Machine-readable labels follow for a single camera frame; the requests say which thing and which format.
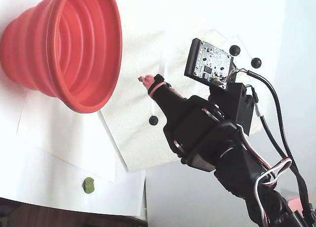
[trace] circuit board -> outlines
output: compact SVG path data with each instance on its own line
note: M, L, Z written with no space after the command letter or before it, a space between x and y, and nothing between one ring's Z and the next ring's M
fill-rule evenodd
M205 41L200 41L193 75L226 89L232 62L230 54Z

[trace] white wall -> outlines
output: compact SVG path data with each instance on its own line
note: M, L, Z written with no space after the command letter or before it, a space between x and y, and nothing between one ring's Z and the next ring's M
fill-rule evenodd
M274 85L281 102L289 146L316 207L314 1L286 0L284 33ZM272 101L261 103L269 103L265 116L273 134L279 135ZM251 136L250 140L270 163L280 159L264 131ZM150 227L254 226L244 201L227 192L212 173L174 162L152 168L146 174ZM297 184L290 171L280 179L277 190L285 197L295 196Z

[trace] white wire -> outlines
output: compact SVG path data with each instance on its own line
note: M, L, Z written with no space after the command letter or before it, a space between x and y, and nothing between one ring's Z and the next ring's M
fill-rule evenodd
M263 185L266 185L266 186L270 186L270 185L273 185L277 182L277 179L286 171L287 169L284 169L282 170L281 172L278 172L276 178L270 182L266 182L266 183L262 183Z
M268 227L268 221L267 221L267 216L265 213L265 210L261 204L260 198L259 198L259 194L258 194L258 185L259 185L259 181L261 179L263 179L265 176L267 176L268 174L283 168L286 164L288 164L288 166L282 170L280 172L280 174L284 173L290 166L291 166L292 160L290 158L285 158L283 160L281 160L278 164L276 164L273 168L269 169L267 172L265 172L264 174L262 174L259 178L257 178L255 186L254 186L254 194L256 197L256 200L258 202L259 208L260 208L260 213L261 213L261 220L262 220L262 224L264 227Z
M251 146L251 144L249 143L249 141L246 138L245 132L243 131L243 127L239 124L236 124L236 125L239 127L241 138L242 138L247 150L250 151L251 153L253 153L261 161L261 163L264 164L264 166L267 170L271 169L272 166Z

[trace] robotic arm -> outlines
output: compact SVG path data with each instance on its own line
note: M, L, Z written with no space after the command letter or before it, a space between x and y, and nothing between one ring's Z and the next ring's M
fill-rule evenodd
M278 176L291 165L291 159L286 157L271 167L246 139L258 98L254 90L253 96L246 95L246 87L235 83L235 77L229 78L236 70L232 59L226 78L204 80L204 74L199 77L200 72L190 71L199 68L194 50L200 52L199 47L205 44L193 40L186 74L190 76L193 72L193 79L197 76L196 80L210 87L208 100L195 95L183 98L161 75L139 78L167 118L163 132L170 148L183 164L206 172L215 170L214 175L223 187L245 200L249 217L258 226L313 227L298 211L292 212L274 190ZM278 168L276 176L273 171Z

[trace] electronic chip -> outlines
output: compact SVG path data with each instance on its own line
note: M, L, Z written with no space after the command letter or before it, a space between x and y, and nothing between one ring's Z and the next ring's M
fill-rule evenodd
M204 71L205 71L206 73L209 73L209 74L212 73L212 69L211 69L210 67L208 67L208 66L204 66Z

